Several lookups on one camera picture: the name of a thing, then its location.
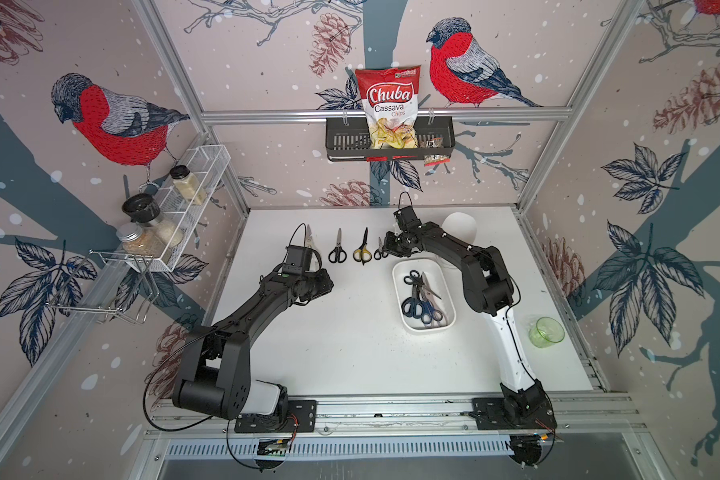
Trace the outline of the large black scissors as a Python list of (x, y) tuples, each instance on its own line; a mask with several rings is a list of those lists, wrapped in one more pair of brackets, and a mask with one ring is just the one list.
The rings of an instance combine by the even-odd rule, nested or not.
[(334, 248), (328, 254), (328, 261), (332, 264), (344, 263), (348, 258), (347, 252), (342, 246), (342, 229), (337, 230), (336, 242)]

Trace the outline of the small black scissors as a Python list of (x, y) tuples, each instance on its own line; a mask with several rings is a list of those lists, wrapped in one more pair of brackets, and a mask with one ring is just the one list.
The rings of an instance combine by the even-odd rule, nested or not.
[(376, 261), (380, 261), (384, 258), (387, 258), (388, 256), (389, 256), (389, 252), (385, 248), (384, 240), (381, 237), (379, 237), (378, 238), (378, 246), (373, 253), (373, 258)]

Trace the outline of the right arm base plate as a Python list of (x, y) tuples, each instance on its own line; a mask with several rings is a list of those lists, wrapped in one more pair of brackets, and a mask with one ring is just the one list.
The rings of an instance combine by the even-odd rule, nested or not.
[(503, 397), (478, 397), (472, 399), (471, 407), (468, 416), (479, 430), (553, 430), (558, 426), (548, 400), (527, 408), (509, 406)]

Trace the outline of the cream kitchen shears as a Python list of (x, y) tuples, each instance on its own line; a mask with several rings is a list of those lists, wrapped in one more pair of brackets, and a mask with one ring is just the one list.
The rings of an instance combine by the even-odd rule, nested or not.
[(311, 226), (309, 224), (306, 225), (305, 228), (305, 240), (304, 240), (304, 246), (309, 248), (310, 250), (313, 250), (314, 252), (317, 252), (317, 246), (314, 242), (313, 233)]

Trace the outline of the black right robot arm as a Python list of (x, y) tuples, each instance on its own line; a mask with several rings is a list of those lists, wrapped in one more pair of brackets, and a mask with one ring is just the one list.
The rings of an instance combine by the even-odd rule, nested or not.
[(515, 428), (557, 427), (551, 399), (527, 361), (513, 317), (515, 282), (500, 251), (469, 244), (434, 222), (422, 222), (409, 205), (394, 212), (399, 231), (385, 235), (384, 249), (398, 258), (431, 253), (461, 272), (467, 305), (487, 322), (494, 341), (503, 396), (500, 411)]

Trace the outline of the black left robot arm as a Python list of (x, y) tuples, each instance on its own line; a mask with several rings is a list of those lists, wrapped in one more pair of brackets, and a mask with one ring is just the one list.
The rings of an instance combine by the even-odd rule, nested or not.
[(309, 247), (290, 245), (283, 262), (263, 276), (252, 296), (222, 321), (190, 333), (171, 395), (175, 407), (236, 418), (251, 394), (251, 347), (281, 313), (305, 306), (333, 289), (325, 268), (312, 271)]

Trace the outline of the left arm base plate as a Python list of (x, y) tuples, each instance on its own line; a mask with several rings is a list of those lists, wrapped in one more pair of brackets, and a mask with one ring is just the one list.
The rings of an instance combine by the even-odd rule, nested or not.
[(270, 415), (241, 414), (234, 424), (236, 434), (311, 433), (315, 429), (316, 400), (281, 401)]

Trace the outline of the yellow black scissors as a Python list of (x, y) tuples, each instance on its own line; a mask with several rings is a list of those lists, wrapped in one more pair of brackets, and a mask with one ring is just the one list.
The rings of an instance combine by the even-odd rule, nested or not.
[(355, 262), (365, 265), (373, 259), (372, 252), (368, 250), (368, 228), (365, 228), (360, 246), (353, 251), (352, 258)]

